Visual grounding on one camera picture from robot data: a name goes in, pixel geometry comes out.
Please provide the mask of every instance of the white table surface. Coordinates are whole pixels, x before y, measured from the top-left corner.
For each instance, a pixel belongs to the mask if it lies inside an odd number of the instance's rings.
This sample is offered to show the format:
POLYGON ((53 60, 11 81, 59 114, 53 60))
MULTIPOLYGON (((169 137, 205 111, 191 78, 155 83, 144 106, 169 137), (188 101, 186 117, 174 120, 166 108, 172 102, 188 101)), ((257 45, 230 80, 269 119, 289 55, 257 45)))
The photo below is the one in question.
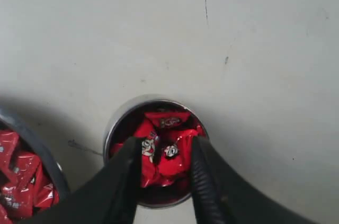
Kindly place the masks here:
MULTIPOLYGON (((258 189, 338 223, 338 15, 338 0, 0 0, 0 104, 74 190, 103 162, 67 142, 101 153, 114 110, 166 95, 258 189)), ((193 206, 139 208, 135 223, 195 223, 193 206)))

